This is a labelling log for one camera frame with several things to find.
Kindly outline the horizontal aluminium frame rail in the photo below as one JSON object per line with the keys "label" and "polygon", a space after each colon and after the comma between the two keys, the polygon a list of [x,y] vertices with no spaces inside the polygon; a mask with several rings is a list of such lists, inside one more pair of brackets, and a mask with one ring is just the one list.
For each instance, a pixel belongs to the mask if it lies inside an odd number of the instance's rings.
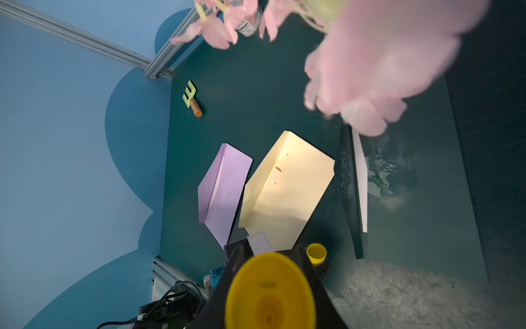
{"label": "horizontal aluminium frame rail", "polygon": [[160,67],[153,60],[149,60],[145,56],[139,55],[16,1],[2,1],[1,14],[44,32],[64,38],[67,41],[102,53],[103,55],[144,69],[145,76],[151,80],[159,77],[171,79],[173,76],[173,69],[170,67]]}

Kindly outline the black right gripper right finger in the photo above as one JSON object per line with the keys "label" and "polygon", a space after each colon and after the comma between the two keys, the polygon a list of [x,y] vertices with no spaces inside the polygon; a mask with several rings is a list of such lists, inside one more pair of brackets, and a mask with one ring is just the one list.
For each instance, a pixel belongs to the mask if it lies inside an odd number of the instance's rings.
{"label": "black right gripper right finger", "polygon": [[322,282],[331,267],[331,262],[326,261],[317,267],[313,266],[304,247],[293,248],[293,260],[304,273],[314,296],[316,328],[346,329],[347,325],[336,311]]}

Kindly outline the silver tin can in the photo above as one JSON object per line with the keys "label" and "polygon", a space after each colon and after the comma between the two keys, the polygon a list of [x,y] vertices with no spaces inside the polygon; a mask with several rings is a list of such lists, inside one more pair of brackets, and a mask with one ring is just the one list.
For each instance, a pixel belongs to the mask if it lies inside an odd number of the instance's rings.
{"label": "silver tin can", "polygon": [[258,31],[261,20],[262,20],[262,8],[258,6],[256,13],[244,19],[236,27],[236,31],[247,38],[252,37]]}

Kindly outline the pink cherry blossom tree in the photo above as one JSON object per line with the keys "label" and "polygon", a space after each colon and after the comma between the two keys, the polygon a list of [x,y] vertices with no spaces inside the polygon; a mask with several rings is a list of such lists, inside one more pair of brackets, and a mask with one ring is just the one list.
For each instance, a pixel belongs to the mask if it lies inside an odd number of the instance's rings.
{"label": "pink cherry blossom tree", "polygon": [[324,38],[305,60],[305,107],[377,137],[400,120],[408,97],[448,70],[462,35],[489,8],[472,0],[269,1],[259,34],[274,40],[290,15],[308,19]]}

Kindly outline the dark green envelope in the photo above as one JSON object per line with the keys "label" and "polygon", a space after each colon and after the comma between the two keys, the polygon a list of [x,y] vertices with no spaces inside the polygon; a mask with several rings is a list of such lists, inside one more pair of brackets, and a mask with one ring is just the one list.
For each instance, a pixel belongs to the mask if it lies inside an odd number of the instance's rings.
{"label": "dark green envelope", "polygon": [[379,137],[342,124],[334,167],[357,259],[488,280],[445,78]]}

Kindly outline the left aluminium frame post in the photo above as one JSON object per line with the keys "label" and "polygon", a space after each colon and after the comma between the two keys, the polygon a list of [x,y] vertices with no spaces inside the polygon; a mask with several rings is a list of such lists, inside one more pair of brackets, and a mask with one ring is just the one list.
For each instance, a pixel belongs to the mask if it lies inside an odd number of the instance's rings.
{"label": "left aluminium frame post", "polygon": [[156,78],[172,78],[173,69],[171,65],[175,62],[174,57],[180,49],[186,49],[188,43],[173,44],[171,40],[181,36],[191,23],[199,18],[196,9],[183,9],[169,16],[159,27],[154,46],[156,55],[145,68],[144,76],[150,80]]}

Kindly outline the cream yellow envelope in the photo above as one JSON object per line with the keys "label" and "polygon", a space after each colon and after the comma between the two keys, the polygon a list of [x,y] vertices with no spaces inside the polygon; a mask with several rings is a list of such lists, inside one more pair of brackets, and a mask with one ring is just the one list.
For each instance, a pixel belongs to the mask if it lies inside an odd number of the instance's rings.
{"label": "cream yellow envelope", "polygon": [[296,244],[334,177],[335,160],[284,131],[245,185],[239,227],[275,251]]}

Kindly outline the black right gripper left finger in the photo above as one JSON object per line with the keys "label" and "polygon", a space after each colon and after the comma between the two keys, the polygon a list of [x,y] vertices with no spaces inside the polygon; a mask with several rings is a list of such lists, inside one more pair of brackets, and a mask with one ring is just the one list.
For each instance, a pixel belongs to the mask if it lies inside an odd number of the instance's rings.
{"label": "black right gripper left finger", "polygon": [[228,244],[225,250],[228,261],[219,283],[190,328],[225,328],[226,300],[231,284],[241,267],[253,256],[248,239]]}

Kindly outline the purple envelope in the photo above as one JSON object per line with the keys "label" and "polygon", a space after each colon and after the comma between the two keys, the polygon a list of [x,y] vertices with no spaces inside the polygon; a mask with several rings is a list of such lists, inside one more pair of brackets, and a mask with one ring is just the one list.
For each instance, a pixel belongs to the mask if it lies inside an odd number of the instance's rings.
{"label": "purple envelope", "polygon": [[198,186],[199,223],[221,248],[227,245],[253,159],[231,145],[221,145]]}

